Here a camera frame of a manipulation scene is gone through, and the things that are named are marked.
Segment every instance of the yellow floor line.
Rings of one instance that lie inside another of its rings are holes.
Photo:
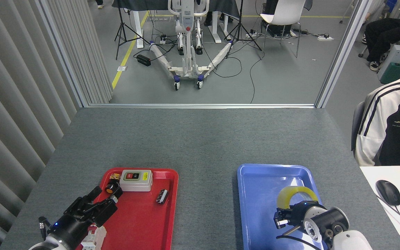
[[[143,19],[141,20],[141,23],[140,23],[141,27],[143,27],[143,25],[144,25],[146,19],[148,18],[148,16],[149,16],[149,14],[146,12],[146,14],[143,16]],[[120,66],[126,65],[127,59],[131,55],[131,52],[132,52],[132,49],[134,49],[135,43],[136,43],[136,40],[132,41],[131,44],[129,45],[129,49],[127,49],[126,55],[124,55],[123,61],[121,62]],[[115,78],[114,78],[114,81],[112,81],[112,88],[113,89],[115,89],[115,87],[116,87],[116,85],[118,83],[119,77],[121,76],[121,73],[122,73],[122,71],[117,71],[117,73],[115,75]]]
[[[155,15],[155,16],[174,16],[174,15]],[[243,15],[243,17],[260,17],[258,15]],[[301,17],[312,17],[312,18],[342,18],[342,16],[301,16]]]

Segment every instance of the yellow tape roll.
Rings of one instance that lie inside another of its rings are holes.
[[[277,197],[277,207],[281,209],[289,208],[291,197],[298,193],[309,196],[309,199],[305,198],[304,200],[318,201],[317,195],[311,189],[303,186],[288,186],[284,187],[280,191],[279,196]]]

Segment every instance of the white patient lift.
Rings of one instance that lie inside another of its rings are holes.
[[[174,78],[175,90],[180,88],[180,77],[197,78],[197,88],[201,89],[203,79],[224,59],[232,41],[225,45],[208,66],[199,67],[195,54],[203,54],[200,19],[209,11],[209,0],[168,0],[168,10],[176,17],[179,53],[183,55],[182,67],[173,67],[172,62],[166,60],[153,41],[150,41],[150,49]],[[195,30],[195,47],[191,38],[192,30]]]

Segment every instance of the red tray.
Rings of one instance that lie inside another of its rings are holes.
[[[108,170],[101,181],[104,190],[111,174],[125,169]],[[118,210],[106,221],[107,234],[102,250],[170,250],[174,227],[178,173],[172,169],[150,169],[153,184],[149,192],[124,192],[118,199]],[[160,190],[169,192],[164,204],[158,204]],[[108,197],[103,191],[94,202]]]

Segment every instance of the tripod stand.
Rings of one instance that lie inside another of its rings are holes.
[[[115,60],[117,60],[117,58],[118,58],[118,50],[119,50],[119,47],[122,46],[123,44],[127,43],[127,42],[134,41],[134,40],[138,40],[138,39],[143,39],[143,41],[145,41],[147,44],[150,44],[150,43],[149,43],[148,41],[146,41],[141,35],[139,35],[137,32],[135,32],[135,30],[133,30],[131,27],[127,26],[127,24],[125,24],[125,23],[123,22],[123,16],[121,15],[120,0],[117,0],[117,5],[118,5],[117,7],[118,7],[119,19],[120,19],[120,22],[121,22],[121,23],[120,23],[120,25],[119,25],[117,35],[115,36],[115,39],[114,39],[114,41],[116,41],[116,39],[118,38],[117,54],[116,54],[116,56],[115,56]],[[126,38],[126,32],[125,32],[125,30],[124,30],[124,27],[127,27],[129,30],[132,30],[132,32],[135,33],[135,35],[137,35],[137,37],[136,37],[136,38],[133,38],[133,39],[130,39],[130,40],[127,40],[127,38]]]
[[[246,30],[245,26],[243,26],[242,24],[242,10],[243,10],[243,0],[240,1],[240,17],[239,17],[239,22],[237,23],[237,25],[229,32],[229,34],[225,37],[225,40],[227,39],[228,36],[230,36],[232,34],[232,32],[235,30],[234,33],[234,40],[232,41],[232,44],[235,44],[238,41],[253,41],[254,44],[260,49],[262,50],[262,48],[256,43],[256,40],[254,40],[254,38],[252,37],[252,35],[248,32],[248,30]],[[246,34],[248,35],[248,37],[250,39],[240,39],[240,29],[243,28],[243,30],[246,31]]]

